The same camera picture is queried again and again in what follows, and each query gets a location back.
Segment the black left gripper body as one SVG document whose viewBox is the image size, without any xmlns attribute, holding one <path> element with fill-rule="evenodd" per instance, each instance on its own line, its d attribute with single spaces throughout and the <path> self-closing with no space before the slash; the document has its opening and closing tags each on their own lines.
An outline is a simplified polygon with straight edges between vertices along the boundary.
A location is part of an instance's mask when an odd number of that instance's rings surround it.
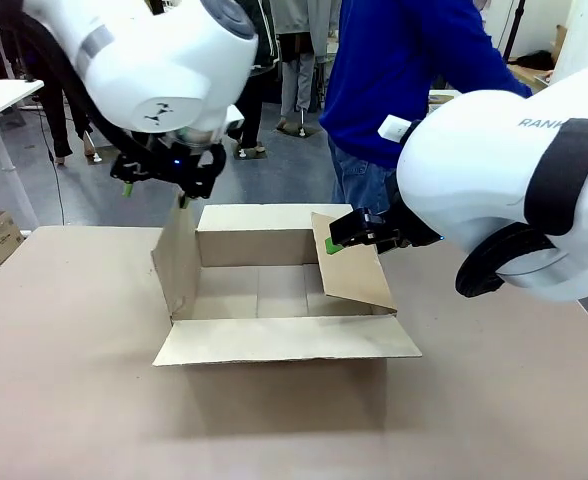
<svg viewBox="0 0 588 480">
<path fill-rule="evenodd" d="M 201 156 L 200 164 L 207 164 L 206 149 L 191 146 L 181 142 L 167 140 L 165 137 L 149 137 L 146 148 L 150 152 L 151 159 L 144 162 L 143 168 L 153 178 L 169 183 L 179 183 L 182 173 L 182 162 L 190 156 Z"/>
</svg>

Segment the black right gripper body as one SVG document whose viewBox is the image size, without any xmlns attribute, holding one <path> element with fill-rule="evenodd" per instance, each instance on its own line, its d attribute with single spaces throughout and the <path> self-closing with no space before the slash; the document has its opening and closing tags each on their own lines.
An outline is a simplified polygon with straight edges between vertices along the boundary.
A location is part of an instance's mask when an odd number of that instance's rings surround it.
<svg viewBox="0 0 588 480">
<path fill-rule="evenodd" d="M 388 188 L 387 196 L 389 207 L 378 214 L 382 220 L 380 229 L 398 229 L 401 235 L 399 248 L 429 246 L 443 239 L 407 207 L 398 188 Z"/>
</svg>

